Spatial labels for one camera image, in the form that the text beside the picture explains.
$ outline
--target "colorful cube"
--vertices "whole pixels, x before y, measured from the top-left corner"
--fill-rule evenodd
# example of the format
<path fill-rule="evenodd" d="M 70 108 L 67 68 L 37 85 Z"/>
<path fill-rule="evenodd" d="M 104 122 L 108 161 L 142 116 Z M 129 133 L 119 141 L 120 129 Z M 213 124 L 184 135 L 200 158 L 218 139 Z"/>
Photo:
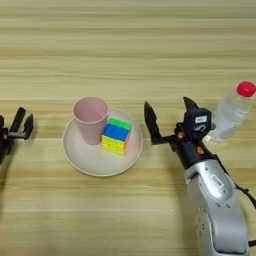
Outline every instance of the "colorful cube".
<path fill-rule="evenodd" d="M 102 133 L 102 146 L 104 149 L 124 154 L 128 143 L 132 125 L 114 118 L 108 123 Z"/>

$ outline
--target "wood grain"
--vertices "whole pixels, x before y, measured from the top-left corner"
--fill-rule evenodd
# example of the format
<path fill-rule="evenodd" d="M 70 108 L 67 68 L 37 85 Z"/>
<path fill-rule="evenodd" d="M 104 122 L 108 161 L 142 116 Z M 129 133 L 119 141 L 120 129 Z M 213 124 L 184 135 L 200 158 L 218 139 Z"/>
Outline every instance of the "wood grain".
<path fill-rule="evenodd" d="M 143 103 L 167 135 L 183 96 L 214 110 L 241 80 L 255 82 L 255 13 L 255 0 L 1 0 L 0 111 L 10 124 L 24 106 L 36 129 L 1 173 L 0 254 L 198 255 L 184 170 L 168 146 L 150 145 Z M 65 159 L 63 130 L 88 95 L 142 128 L 142 156 L 122 175 L 89 177 Z M 207 144 L 254 195 L 255 123 L 254 106 L 227 144 Z M 240 202 L 255 238 L 254 209 Z"/>

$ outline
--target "pink cup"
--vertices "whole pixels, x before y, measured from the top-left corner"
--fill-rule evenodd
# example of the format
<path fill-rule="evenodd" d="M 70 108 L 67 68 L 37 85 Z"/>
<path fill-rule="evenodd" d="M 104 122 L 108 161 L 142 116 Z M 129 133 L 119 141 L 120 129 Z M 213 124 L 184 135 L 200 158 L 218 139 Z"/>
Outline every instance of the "pink cup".
<path fill-rule="evenodd" d="M 97 97 L 85 97 L 74 105 L 73 114 L 80 133 L 87 144 L 101 142 L 101 134 L 108 119 L 108 105 Z"/>

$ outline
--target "plate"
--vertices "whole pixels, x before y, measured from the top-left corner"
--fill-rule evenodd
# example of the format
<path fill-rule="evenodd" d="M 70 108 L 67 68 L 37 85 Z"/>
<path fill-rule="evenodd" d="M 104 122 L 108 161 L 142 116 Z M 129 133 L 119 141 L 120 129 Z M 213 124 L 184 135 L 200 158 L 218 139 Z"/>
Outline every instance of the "plate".
<path fill-rule="evenodd" d="M 93 146 L 87 144 L 73 119 L 64 131 L 63 146 L 67 159 L 77 170 L 91 176 L 113 176 L 126 171 L 139 159 L 143 148 L 143 135 L 136 121 L 117 109 L 110 109 L 108 118 L 132 124 L 125 155 L 107 151 L 102 148 L 101 143 Z"/>

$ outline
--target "water bottle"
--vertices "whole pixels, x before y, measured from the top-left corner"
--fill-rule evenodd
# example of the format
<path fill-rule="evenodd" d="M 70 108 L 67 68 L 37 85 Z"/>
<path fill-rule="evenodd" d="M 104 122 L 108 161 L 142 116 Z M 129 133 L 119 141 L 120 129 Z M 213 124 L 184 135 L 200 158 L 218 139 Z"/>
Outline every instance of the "water bottle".
<path fill-rule="evenodd" d="M 235 92 L 221 100 L 213 118 L 216 128 L 207 135 L 208 140 L 222 143 L 233 136 L 250 113 L 255 91 L 256 86 L 253 83 L 244 81 L 238 85 Z"/>

